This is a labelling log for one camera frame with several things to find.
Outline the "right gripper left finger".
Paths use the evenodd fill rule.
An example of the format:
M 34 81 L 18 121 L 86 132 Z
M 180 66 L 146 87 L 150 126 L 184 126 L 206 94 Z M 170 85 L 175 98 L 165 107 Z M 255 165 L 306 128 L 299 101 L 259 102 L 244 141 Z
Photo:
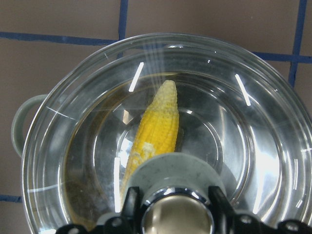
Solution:
M 121 213 L 107 219 L 104 224 L 86 230 L 82 225 L 68 224 L 56 230 L 57 234 L 134 234 L 139 211 L 140 189 L 130 187 L 127 191 Z

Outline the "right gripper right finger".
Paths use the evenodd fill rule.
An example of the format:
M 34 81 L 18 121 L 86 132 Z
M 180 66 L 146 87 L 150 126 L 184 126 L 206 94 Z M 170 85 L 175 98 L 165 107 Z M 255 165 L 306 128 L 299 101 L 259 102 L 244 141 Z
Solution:
M 221 188 L 208 188 L 215 234 L 310 234 L 312 228 L 298 220 L 289 219 L 270 227 L 247 213 L 237 213 Z

